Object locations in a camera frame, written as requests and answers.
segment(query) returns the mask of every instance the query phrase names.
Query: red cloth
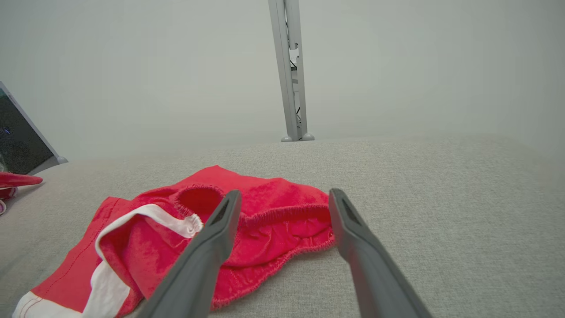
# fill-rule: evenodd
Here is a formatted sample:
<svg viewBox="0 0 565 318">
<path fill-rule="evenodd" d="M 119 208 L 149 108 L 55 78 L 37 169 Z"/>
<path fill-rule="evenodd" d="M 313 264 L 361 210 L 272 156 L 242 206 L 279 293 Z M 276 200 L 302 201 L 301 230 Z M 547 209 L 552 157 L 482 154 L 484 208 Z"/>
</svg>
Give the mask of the red cloth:
<svg viewBox="0 0 565 318">
<path fill-rule="evenodd" d="M 28 186 L 41 183 L 42 181 L 42 178 L 35 177 L 34 175 L 0 172 L 0 188 Z"/>
<path fill-rule="evenodd" d="M 11 197 L 15 197 L 17 194 L 18 188 L 16 187 L 0 189 L 0 200 L 6 200 Z"/>
<path fill-rule="evenodd" d="M 175 222 L 190 221 L 197 228 L 234 189 L 241 191 L 241 214 L 232 254 L 218 275 L 212 309 L 251 293 L 294 255 L 334 244 L 327 194 L 281 178 L 247 177 L 209 167 L 131 201 L 106 199 L 82 240 L 55 273 L 32 289 L 32 296 L 22 298 L 15 316 L 25 316 L 44 299 L 83 312 L 95 298 L 91 283 L 94 286 L 97 279 L 94 271 L 103 267 L 101 256 L 129 287 L 118 315 L 130 313 L 142 298 L 151 297 L 191 241 L 190 234 L 178 234 L 184 228 L 163 226 L 146 211 L 163 210 Z M 130 217 L 136 211 L 143 212 Z"/>
</svg>

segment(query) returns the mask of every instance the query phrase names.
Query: couch cushion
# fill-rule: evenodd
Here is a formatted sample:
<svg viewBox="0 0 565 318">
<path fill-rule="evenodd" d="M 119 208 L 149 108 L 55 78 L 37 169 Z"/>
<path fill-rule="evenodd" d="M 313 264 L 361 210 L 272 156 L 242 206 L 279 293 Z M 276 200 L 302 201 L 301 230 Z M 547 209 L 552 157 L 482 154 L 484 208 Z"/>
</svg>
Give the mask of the couch cushion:
<svg viewBox="0 0 565 318">
<path fill-rule="evenodd" d="M 0 316 L 80 240 L 108 196 L 132 199 L 207 166 L 343 189 L 434 317 L 565 313 L 560 167 L 494 136 L 273 143 L 42 171 L 0 217 Z M 359 316 L 336 249 L 298 256 L 212 317 Z"/>
</svg>

